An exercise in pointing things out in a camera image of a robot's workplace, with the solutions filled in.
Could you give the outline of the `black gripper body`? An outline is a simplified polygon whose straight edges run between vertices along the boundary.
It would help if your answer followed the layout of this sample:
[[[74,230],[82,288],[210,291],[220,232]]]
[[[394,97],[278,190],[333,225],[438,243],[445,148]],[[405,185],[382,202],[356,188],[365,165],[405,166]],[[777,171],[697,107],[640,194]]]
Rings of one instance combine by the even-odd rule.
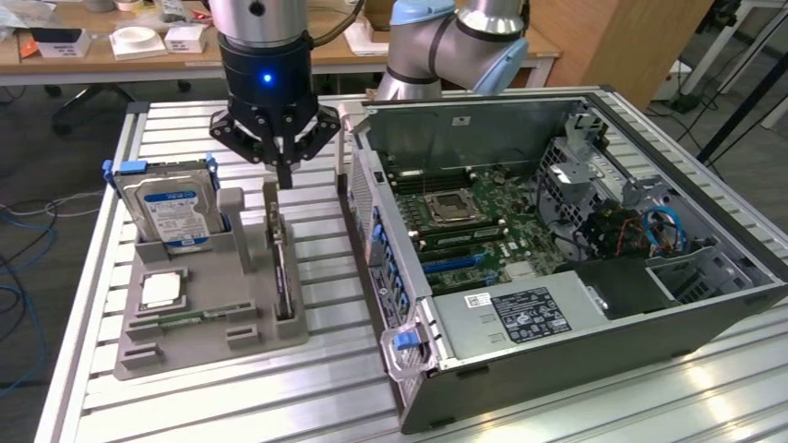
[[[234,121],[254,135],[260,124],[274,137],[298,133],[317,112],[310,36],[301,34],[282,46],[253,47],[220,35],[218,48]]]

